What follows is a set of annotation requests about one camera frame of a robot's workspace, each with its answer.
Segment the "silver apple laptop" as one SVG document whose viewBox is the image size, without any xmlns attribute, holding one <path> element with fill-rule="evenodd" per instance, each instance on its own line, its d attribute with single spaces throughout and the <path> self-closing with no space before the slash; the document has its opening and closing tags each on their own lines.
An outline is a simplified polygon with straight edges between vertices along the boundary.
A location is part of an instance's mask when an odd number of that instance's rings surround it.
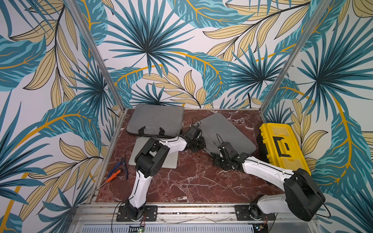
<svg viewBox="0 0 373 233">
<path fill-rule="evenodd" d="M 129 159 L 129 165 L 131 165 L 131 166 L 136 165 L 135 158 L 149 139 L 150 139 L 149 137 L 140 137 L 136 140 L 134 148 L 133 148 L 131 156 L 130 156 L 130 159 Z M 177 168 L 177 161 L 178 161 L 178 152 L 169 153 L 167 155 L 163 165 L 162 165 L 162 168 L 176 169 Z"/>
</svg>

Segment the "grey zippered laptop bag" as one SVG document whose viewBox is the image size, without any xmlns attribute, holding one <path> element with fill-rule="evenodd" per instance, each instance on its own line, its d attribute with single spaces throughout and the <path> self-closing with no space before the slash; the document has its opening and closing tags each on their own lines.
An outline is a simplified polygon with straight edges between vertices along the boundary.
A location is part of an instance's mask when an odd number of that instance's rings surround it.
<svg viewBox="0 0 373 233">
<path fill-rule="evenodd" d="M 181 133 L 184 108 L 139 104 L 129 120 L 126 131 L 136 136 L 174 138 Z"/>
</svg>

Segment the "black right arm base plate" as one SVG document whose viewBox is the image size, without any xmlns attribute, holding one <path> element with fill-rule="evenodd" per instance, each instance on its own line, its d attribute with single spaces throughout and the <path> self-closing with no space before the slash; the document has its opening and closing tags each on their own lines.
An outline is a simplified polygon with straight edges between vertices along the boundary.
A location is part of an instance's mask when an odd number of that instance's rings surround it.
<svg viewBox="0 0 373 233">
<path fill-rule="evenodd" d="M 275 220 L 275 214 L 264 214 L 256 204 L 235 205 L 234 209 L 238 221 Z"/>
</svg>

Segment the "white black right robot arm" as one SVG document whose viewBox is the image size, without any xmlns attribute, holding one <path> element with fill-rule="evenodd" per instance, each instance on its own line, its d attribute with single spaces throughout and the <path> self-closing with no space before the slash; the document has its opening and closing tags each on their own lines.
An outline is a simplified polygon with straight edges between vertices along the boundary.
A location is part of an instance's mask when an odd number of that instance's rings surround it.
<svg viewBox="0 0 373 233">
<path fill-rule="evenodd" d="M 325 196 L 304 169 L 288 170 L 263 162 L 247 153 L 237 153 L 229 142 L 213 153 L 216 167 L 237 170 L 259 177 L 283 191 L 279 195 L 257 197 L 243 211 L 249 219 L 262 220 L 275 213 L 292 213 L 300 220 L 311 221 L 325 203 Z"/>
</svg>

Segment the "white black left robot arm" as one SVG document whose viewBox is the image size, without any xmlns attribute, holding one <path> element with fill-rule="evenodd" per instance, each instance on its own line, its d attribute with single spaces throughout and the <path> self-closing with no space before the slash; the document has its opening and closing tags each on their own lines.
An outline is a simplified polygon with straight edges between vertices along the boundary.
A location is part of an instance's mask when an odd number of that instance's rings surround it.
<svg viewBox="0 0 373 233">
<path fill-rule="evenodd" d="M 187 132 L 175 138 L 151 137 L 135 158 L 136 180 L 132 193 L 125 202 L 130 217 L 138 220 L 143 216 L 152 178 L 158 174 L 168 154 L 184 150 L 199 151 L 205 145 L 202 129 L 196 125 L 190 126 Z"/>
</svg>

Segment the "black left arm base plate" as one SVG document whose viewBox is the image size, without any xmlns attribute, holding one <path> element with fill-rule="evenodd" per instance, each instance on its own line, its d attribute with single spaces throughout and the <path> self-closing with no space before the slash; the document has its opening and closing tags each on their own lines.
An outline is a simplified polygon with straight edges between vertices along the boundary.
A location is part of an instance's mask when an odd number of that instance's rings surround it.
<svg viewBox="0 0 373 233">
<path fill-rule="evenodd" d="M 145 220 L 155 222 L 158 214 L 157 205 L 143 205 L 135 208 L 131 204 L 121 206 L 116 217 L 117 222 L 135 222 Z"/>
</svg>

